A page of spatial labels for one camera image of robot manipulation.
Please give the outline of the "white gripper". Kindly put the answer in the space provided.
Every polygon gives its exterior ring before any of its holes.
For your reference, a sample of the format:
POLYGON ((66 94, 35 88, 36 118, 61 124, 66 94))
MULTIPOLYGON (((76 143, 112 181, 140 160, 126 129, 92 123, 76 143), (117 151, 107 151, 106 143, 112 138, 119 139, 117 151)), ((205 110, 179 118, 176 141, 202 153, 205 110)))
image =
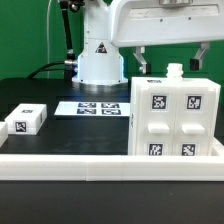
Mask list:
POLYGON ((224 39, 224 0, 114 0, 109 7, 109 41, 136 47, 142 74, 151 73, 144 46, 201 42, 190 70, 199 71, 209 41, 224 39))

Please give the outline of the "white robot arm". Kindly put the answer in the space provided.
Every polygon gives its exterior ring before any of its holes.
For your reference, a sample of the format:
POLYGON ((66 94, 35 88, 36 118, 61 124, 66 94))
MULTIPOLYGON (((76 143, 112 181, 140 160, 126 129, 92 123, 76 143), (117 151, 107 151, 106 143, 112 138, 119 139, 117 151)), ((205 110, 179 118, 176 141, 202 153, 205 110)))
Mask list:
POLYGON ((146 46, 198 43, 191 62, 202 61, 212 41, 224 40, 224 0, 84 0, 84 49, 78 56, 76 83, 125 83, 122 47, 133 47, 147 71, 146 46))

